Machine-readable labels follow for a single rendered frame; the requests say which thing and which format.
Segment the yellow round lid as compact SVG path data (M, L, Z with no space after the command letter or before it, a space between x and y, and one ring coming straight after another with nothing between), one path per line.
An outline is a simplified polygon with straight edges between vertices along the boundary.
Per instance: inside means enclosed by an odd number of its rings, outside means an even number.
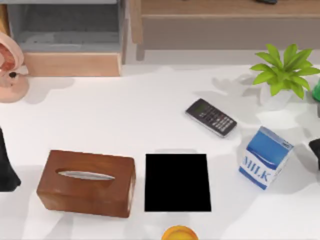
M161 240L199 240L199 238L191 228L175 225L165 230Z

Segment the green bottle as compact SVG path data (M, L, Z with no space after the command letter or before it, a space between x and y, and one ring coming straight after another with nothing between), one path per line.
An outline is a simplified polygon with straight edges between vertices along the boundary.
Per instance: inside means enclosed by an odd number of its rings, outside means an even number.
M318 103L320 103L320 78L312 90L312 98Z

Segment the pulled-out wooden drawer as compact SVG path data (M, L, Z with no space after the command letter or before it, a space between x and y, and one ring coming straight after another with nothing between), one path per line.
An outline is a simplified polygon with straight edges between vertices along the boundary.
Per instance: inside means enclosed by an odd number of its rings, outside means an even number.
M0 0L34 77L118 77L126 0Z

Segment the pink ear model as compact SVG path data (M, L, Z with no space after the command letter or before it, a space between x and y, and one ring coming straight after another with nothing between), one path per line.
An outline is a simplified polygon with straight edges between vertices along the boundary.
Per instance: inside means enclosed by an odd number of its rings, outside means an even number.
M24 66L24 54L20 46L7 34L0 32L0 103L21 100L29 90Z

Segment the blue and white milk carton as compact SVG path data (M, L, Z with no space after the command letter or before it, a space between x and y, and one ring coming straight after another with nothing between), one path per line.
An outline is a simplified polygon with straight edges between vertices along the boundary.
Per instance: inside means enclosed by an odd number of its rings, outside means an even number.
M261 126L245 148L239 172L262 190L280 175L294 145Z

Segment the green plant in white pot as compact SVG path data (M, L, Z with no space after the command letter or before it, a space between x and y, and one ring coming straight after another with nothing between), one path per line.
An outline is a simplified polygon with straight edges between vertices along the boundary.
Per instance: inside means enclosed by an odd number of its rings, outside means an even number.
M252 84L261 85L260 104L267 111L283 109L293 98L304 100L311 86L306 77L320 74L320 68L309 61L312 48L299 50L293 43L280 54L278 48L268 43L266 51L256 52L255 55L264 60L250 67L258 72Z

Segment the black right gripper tip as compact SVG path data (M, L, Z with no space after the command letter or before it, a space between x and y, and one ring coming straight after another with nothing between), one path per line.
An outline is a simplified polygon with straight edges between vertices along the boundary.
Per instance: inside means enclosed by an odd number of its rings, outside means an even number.
M311 140L308 145L317 157L318 170L320 171L320 138Z

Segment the black calculator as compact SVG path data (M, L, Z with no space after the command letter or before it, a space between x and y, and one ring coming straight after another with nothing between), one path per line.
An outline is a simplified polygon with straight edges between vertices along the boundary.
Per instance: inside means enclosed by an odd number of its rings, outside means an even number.
M233 118L202 98L189 106L185 113L221 138L228 136L238 125Z

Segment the brown wooden tissue box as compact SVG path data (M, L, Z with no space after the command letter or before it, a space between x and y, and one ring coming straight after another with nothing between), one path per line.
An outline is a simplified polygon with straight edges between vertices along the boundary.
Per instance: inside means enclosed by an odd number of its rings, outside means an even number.
M128 218L135 184L132 157L51 150L36 193L48 210Z

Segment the wooden shelf unit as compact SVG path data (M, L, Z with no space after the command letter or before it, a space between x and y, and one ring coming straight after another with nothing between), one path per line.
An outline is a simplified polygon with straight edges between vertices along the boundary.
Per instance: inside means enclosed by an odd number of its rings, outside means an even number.
M150 51L320 49L320 0L128 0L137 59Z

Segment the flat black square mat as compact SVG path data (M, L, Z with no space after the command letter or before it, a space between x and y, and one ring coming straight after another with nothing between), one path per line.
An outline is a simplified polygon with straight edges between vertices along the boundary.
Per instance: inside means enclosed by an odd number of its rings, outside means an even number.
M145 212L211 212L207 155L145 155Z

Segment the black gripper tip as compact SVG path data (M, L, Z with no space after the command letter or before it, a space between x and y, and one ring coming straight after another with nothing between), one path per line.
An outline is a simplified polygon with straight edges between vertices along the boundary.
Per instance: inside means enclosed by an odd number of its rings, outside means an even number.
M317 157L318 170L320 171L320 138L311 140L308 145Z
M21 183L10 163L3 131L0 127L0 192L13 192Z

